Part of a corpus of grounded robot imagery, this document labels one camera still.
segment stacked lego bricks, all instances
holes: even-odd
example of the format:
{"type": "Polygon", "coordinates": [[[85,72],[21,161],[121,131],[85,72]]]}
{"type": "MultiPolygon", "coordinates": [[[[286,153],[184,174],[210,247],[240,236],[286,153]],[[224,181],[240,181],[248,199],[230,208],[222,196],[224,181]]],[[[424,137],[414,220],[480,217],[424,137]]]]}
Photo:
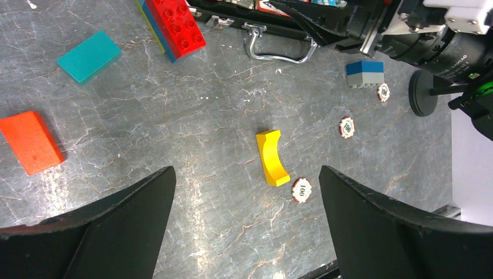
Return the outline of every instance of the stacked lego bricks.
{"type": "Polygon", "coordinates": [[[385,82],[384,64],[378,61],[360,61],[346,65],[348,86],[366,88],[378,86],[385,82]]]}
{"type": "Polygon", "coordinates": [[[171,62],[205,46],[185,0],[135,0],[171,62]]]}

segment yellow arch block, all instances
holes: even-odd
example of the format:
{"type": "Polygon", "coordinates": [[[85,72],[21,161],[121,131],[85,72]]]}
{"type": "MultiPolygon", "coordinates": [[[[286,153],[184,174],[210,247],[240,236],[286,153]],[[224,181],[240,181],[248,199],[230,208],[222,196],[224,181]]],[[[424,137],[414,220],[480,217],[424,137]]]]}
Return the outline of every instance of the yellow arch block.
{"type": "Polygon", "coordinates": [[[290,175],[284,170],[277,153],[277,143],[281,137],[281,131],[270,130],[257,134],[260,158],[267,183],[279,187],[291,180],[290,175]]]}

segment white wall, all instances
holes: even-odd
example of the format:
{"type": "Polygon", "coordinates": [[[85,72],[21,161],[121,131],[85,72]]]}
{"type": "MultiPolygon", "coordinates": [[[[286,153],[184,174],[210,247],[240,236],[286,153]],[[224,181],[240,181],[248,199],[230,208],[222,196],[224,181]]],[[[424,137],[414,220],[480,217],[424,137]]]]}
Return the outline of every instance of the white wall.
{"type": "Polygon", "coordinates": [[[493,226],[493,141],[461,110],[452,111],[452,190],[463,221],[493,226]]]}

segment red-orange wooden block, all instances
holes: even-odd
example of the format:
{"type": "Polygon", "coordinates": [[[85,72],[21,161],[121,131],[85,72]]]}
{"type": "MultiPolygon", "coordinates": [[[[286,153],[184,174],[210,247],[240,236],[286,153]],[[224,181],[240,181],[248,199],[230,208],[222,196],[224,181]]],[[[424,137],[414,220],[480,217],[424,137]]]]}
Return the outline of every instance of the red-orange wooden block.
{"type": "Polygon", "coordinates": [[[0,130],[29,175],[56,166],[65,160],[37,112],[24,112],[1,119],[0,130]]]}

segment metal bracket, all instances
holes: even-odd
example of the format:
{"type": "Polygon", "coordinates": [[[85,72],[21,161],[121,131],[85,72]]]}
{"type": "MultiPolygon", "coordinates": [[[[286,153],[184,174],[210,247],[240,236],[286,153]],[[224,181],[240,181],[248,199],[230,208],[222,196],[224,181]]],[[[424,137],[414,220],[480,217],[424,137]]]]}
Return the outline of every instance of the metal bracket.
{"type": "Polygon", "coordinates": [[[462,211],[460,208],[456,208],[455,206],[451,206],[451,205],[445,205],[445,206],[433,211],[432,213],[440,215],[440,216],[444,216],[447,218],[452,218],[455,220],[460,220],[461,215],[462,215],[462,211]]]}
{"type": "Polygon", "coordinates": [[[230,26],[234,22],[234,19],[222,19],[218,16],[211,16],[209,21],[205,23],[205,26],[211,27],[214,29],[224,29],[225,27],[230,26]]]}
{"type": "Polygon", "coordinates": [[[192,13],[192,15],[194,17],[201,17],[202,16],[202,13],[201,12],[197,12],[197,8],[194,8],[194,7],[188,7],[188,10],[190,11],[190,13],[192,13]]]}
{"type": "Polygon", "coordinates": [[[262,36],[263,32],[267,30],[267,27],[263,25],[255,25],[248,22],[245,22],[242,27],[244,29],[248,29],[248,33],[250,35],[250,38],[246,42],[246,53],[248,54],[248,56],[250,56],[250,58],[256,60],[284,61],[284,62],[290,62],[295,64],[301,64],[301,63],[305,63],[308,59],[310,59],[315,49],[319,46],[313,38],[310,38],[310,48],[300,58],[291,58],[283,55],[267,54],[267,53],[257,54],[254,51],[255,42],[259,37],[262,36]]]}
{"type": "Polygon", "coordinates": [[[371,29],[369,30],[369,35],[366,36],[365,41],[361,45],[361,48],[359,51],[363,54],[366,54],[368,56],[373,56],[375,54],[375,40],[377,39],[378,36],[378,28],[382,25],[382,22],[384,21],[385,14],[387,13],[388,6],[385,6],[384,9],[381,11],[380,15],[378,16],[378,20],[373,23],[371,26],[371,29]]]}

